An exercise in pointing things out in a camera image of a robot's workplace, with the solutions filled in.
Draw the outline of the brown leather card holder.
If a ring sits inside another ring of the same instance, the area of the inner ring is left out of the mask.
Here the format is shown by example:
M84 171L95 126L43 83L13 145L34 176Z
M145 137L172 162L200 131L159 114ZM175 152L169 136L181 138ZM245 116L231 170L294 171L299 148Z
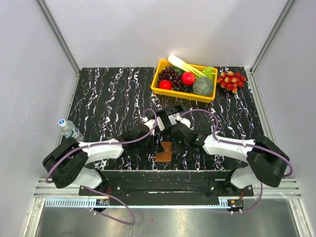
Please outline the brown leather card holder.
M160 145L163 149L162 152L158 152L155 156L156 162L171 162L172 161L172 142L161 141Z

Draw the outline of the black card box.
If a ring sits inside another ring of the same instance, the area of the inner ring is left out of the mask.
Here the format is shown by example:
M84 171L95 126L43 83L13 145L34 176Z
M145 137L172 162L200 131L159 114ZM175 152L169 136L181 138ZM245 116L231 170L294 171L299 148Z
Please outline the black card box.
M158 128L156 131L171 132L171 129L176 124L182 124L176 121L177 116L188 119L187 115L183 115L185 112L184 107L180 104L172 107L165 108L157 112Z

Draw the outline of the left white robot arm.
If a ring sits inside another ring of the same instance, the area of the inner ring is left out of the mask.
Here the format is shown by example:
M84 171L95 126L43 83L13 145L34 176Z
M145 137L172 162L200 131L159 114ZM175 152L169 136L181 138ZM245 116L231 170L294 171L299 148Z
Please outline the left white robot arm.
M113 138L103 142L78 142L74 138L69 138L63 141L42 162L47 171L45 182L53 183L58 189L70 184L87 186L96 195L102 195L107 189L107 183L98 171L85 166L95 161L121 157L132 149L131 145L153 135L156 126L157 122L149 120L133 128L128 133L133 135L133 140Z

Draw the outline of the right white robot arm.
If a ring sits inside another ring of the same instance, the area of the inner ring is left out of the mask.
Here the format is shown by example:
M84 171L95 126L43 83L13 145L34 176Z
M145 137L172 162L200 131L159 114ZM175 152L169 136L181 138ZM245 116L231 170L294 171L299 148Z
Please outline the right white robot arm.
M243 188L258 183L277 188L289 166L289 158L269 138L238 140L195 133L182 123L171 133L181 150L191 150L205 155L234 158L248 164L230 172L225 191L234 196Z

